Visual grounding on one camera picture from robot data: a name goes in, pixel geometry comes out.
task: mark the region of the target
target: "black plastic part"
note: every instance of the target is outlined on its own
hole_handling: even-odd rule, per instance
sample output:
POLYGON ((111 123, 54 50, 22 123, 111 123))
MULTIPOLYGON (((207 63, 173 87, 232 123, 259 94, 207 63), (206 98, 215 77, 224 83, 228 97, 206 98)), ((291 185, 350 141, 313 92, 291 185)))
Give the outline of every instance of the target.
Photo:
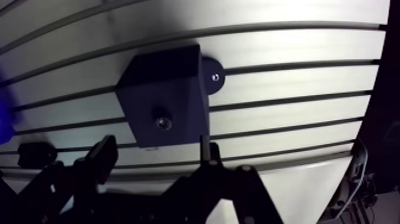
POLYGON ((218 145, 207 136, 201 142, 201 153, 207 153, 200 167, 162 195, 99 194, 97 185, 107 180, 118 157, 115 138, 106 136, 73 167, 55 163, 37 175, 18 195, 14 223, 203 224, 223 198, 233 201, 239 223, 283 223, 253 167, 227 169, 218 145), (60 215, 71 195, 73 208, 60 215))
POLYGON ((41 169, 57 158, 57 150, 47 142, 23 143, 18 153, 18 165, 24 169, 41 169))
POLYGON ((210 57, 202 57, 204 85, 208 95, 218 92, 225 83, 225 70, 221 63, 210 57))

